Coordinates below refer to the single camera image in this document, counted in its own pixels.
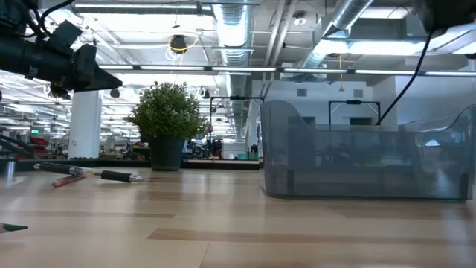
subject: silver duct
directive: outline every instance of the silver duct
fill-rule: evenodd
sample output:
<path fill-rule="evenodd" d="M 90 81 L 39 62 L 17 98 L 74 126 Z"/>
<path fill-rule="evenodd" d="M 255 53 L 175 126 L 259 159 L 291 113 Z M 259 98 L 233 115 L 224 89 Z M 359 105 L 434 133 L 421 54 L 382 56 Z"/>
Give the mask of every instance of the silver duct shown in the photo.
<path fill-rule="evenodd" d="M 322 33 L 322 36 L 328 36 L 338 31 L 349 29 L 372 2 L 373 0 L 339 0 L 332 13 L 330 25 L 327 27 L 327 31 Z M 314 49 L 309 53 L 306 59 L 300 63 L 299 67 L 317 68 L 325 57 L 325 54 L 317 54 Z"/>
<path fill-rule="evenodd" d="M 216 17 L 216 32 L 221 46 L 242 47 L 248 44 L 250 32 L 251 8 L 247 5 L 215 4 L 213 12 Z M 240 50 L 222 50 L 222 61 L 227 66 L 249 65 L 250 52 Z M 227 87 L 230 96 L 249 96 L 246 91 L 246 76 L 227 76 Z M 231 101 L 231 111 L 235 121 L 237 138 L 243 137 L 247 112 L 243 107 L 248 102 Z"/>

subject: transparent storage container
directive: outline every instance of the transparent storage container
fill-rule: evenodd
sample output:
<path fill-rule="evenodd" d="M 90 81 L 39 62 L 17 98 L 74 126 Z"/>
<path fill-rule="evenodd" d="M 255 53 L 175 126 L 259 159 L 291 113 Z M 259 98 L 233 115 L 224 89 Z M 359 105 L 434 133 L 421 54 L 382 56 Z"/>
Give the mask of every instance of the transparent storage container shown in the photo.
<path fill-rule="evenodd" d="M 472 198 L 476 106 L 398 129 L 308 124 L 281 100 L 261 111 L 271 196 Z"/>

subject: white column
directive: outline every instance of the white column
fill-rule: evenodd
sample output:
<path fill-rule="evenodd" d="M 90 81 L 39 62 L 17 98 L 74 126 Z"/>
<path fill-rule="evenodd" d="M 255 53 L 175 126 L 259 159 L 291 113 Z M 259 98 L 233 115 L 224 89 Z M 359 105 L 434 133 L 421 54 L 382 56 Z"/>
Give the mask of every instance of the white column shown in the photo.
<path fill-rule="evenodd" d="M 99 156 L 103 92 L 78 92 L 73 95 L 68 158 Z"/>
<path fill-rule="evenodd" d="M 249 112 L 248 112 L 248 149 L 253 144 L 258 144 L 257 137 L 257 117 L 260 112 L 260 107 L 254 102 L 250 102 Z"/>

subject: green plant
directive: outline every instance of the green plant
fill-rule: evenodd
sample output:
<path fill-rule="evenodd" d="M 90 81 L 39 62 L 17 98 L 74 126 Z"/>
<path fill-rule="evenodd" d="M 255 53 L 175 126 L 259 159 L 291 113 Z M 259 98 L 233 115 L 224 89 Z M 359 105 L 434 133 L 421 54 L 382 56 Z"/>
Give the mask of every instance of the green plant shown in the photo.
<path fill-rule="evenodd" d="M 186 85 L 155 82 L 124 120 L 136 125 L 147 138 L 187 139 L 203 133 L 207 121 L 200 116 L 199 101 L 186 94 Z"/>

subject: wooden table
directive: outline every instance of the wooden table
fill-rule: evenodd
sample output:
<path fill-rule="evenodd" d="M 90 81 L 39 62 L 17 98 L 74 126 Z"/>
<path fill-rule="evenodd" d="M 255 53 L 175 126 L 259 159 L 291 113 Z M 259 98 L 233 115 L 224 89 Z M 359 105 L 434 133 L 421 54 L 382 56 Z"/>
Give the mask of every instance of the wooden table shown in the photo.
<path fill-rule="evenodd" d="M 476 206 L 279 200 L 260 171 L 117 168 L 126 184 L 62 175 L 0 179 L 0 267 L 476 267 Z"/>

